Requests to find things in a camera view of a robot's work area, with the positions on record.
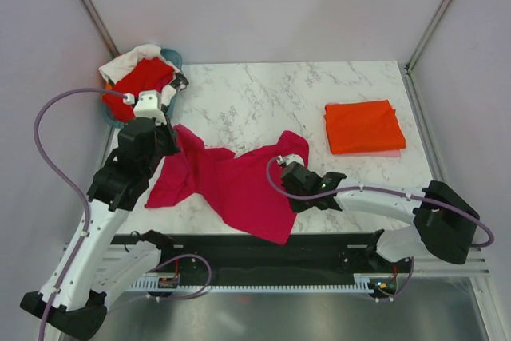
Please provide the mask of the magenta t shirt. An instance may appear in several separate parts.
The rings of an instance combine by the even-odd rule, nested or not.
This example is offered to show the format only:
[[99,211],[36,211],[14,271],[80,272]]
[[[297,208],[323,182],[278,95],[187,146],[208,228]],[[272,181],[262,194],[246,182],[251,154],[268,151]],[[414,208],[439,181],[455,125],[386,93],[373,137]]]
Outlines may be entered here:
[[206,147],[183,125],[176,130],[180,152],[164,159],[145,207],[173,207],[198,193],[226,225],[284,245],[296,214],[287,198],[270,185],[266,166],[271,158],[290,154],[308,161],[306,139],[286,130],[275,144],[236,157],[230,149]]

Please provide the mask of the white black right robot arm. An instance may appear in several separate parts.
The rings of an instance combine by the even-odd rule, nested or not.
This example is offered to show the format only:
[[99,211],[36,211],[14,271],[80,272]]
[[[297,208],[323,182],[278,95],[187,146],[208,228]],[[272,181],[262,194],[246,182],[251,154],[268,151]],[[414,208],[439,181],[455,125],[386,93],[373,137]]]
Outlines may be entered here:
[[383,187],[339,172],[320,176],[298,155],[276,162],[282,169],[276,190],[288,198],[293,212],[365,212],[404,223],[374,233],[365,254],[371,270],[384,272],[405,258],[427,255],[449,264],[466,262],[480,216],[447,184],[432,180],[424,188]]

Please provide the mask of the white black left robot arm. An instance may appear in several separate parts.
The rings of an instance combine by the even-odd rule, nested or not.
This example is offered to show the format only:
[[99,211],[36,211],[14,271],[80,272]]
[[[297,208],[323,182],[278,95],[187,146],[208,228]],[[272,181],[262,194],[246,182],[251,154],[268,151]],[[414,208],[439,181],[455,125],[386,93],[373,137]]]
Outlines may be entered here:
[[166,272],[175,263],[170,241],[159,232],[143,234],[135,246],[103,272],[98,270],[118,229],[147,191],[159,163],[177,154],[177,131],[169,120],[136,117],[118,133],[118,146],[96,172],[79,226],[52,276],[25,294],[21,309],[42,321],[41,339],[57,332],[90,340],[121,294],[146,272]]

